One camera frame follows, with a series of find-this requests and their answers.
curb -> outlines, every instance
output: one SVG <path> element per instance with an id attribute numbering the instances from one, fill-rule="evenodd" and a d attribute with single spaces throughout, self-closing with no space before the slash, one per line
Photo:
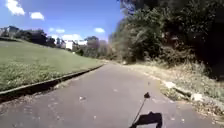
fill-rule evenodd
<path id="1" fill-rule="evenodd" d="M 151 77 L 152 79 L 155 79 L 155 80 L 159 80 L 163 83 L 163 85 L 165 87 L 166 86 L 166 83 L 169 83 L 167 81 L 164 81 L 158 77 L 155 77 L 155 76 L 151 76 L 148 74 L 149 77 Z M 194 93 L 194 92 L 191 92 L 189 90 L 186 90 L 186 89 L 183 89 L 183 88 L 180 88 L 180 87 L 177 87 L 176 84 L 174 84 L 175 86 L 173 86 L 172 88 L 168 88 L 168 89 L 174 89 L 177 93 L 179 94 L 182 94 L 184 96 L 187 96 L 192 102 L 195 102 L 197 100 L 194 99 L 194 95 L 198 95 L 198 93 Z M 214 99 L 214 98 L 211 98 L 211 97 L 208 97 L 208 96 L 205 96 L 205 95 L 201 95 L 201 100 L 199 100 L 199 102 L 202 102 L 202 103 L 213 103 L 216 107 L 218 107 L 221 111 L 224 112 L 224 103 Z"/>
<path id="2" fill-rule="evenodd" d="M 20 97 L 20 96 L 24 96 L 24 95 L 28 95 L 28 94 L 34 94 L 34 93 L 41 92 L 41 91 L 46 91 L 46 90 L 54 87 L 55 85 L 57 85 L 60 82 L 66 81 L 66 80 L 71 79 L 73 77 L 83 75 L 83 74 L 88 73 L 88 72 L 93 71 L 93 70 L 96 70 L 96 69 L 102 67 L 103 65 L 104 64 L 102 64 L 100 66 L 96 66 L 94 68 L 81 70 L 79 72 L 71 73 L 71 74 L 68 74 L 68 75 L 53 79 L 53 80 L 47 80 L 47 81 L 43 81 L 43 82 L 40 82 L 40 83 L 25 85 L 25 86 L 13 88 L 13 89 L 10 89 L 10 90 L 2 91 L 2 92 L 0 92 L 0 103 L 15 99 L 15 98 Z"/>

road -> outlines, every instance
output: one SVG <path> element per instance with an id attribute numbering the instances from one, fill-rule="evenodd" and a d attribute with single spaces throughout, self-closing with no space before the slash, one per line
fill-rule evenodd
<path id="1" fill-rule="evenodd" d="M 218 128 L 191 105 L 163 96 L 156 81 L 119 65 L 105 65 L 66 84 L 61 89 L 7 103 L 2 107 L 0 127 L 129 128 L 145 92 L 149 92 L 151 98 L 140 115 L 155 114 L 142 116 L 146 120 L 136 127 L 156 128 L 157 123 L 162 128 Z"/>

white building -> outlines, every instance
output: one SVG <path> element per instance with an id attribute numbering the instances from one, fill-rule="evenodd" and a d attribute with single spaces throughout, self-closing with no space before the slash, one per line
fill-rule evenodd
<path id="1" fill-rule="evenodd" d="M 65 48 L 72 50 L 73 49 L 73 44 L 75 42 L 73 40 L 64 40 L 64 41 L 65 41 L 65 44 L 66 44 Z"/>
<path id="2" fill-rule="evenodd" d="M 75 41 L 78 45 L 87 45 L 87 41 L 85 40 L 76 40 Z"/>

white cloud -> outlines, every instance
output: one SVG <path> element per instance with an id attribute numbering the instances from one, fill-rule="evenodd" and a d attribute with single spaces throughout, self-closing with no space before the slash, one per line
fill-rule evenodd
<path id="1" fill-rule="evenodd" d="M 44 16 L 40 12 L 31 12 L 30 18 L 35 20 L 44 20 Z"/>
<path id="2" fill-rule="evenodd" d="M 50 32 L 53 32 L 53 31 L 54 31 L 54 28 L 49 28 L 49 31 L 50 31 Z"/>
<path id="3" fill-rule="evenodd" d="M 105 30 L 103 28 L 95 28 L 94 30 L 97 33 L 105 33 Z"/>
<path id="4" fill-rule="evenodd" d="M 82 40 L 82 37 L 78 34 L 73 34 L 73 35 L 63 35 L 62 39 L 63 40 Z"/>
<path id="5" fill-rule="evenodd" d="M 22 6 L 16 0 L 7 0 L 5 5 L 13 15 L 25 15 Z"/>
<path id="6" fill-rule="evenodd" d="M 51 37 L 56 40 L 58 38 L 58 35 L 51 35 Z"/>
<path id="7" fill-rule="evenodd" d="M 55 31 L 56 31 L 57 33 L 64 33 L 64 32 L 65 32 L 64 29 L 56 29 Z"/>

green lawn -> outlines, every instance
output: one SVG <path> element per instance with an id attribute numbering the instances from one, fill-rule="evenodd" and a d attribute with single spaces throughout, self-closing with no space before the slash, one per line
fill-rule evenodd
<path id="1" fill-rule="evenodd" d="M 99 65 L 94 59 L 25 41 L 0 41 L 0 91 Z"/>

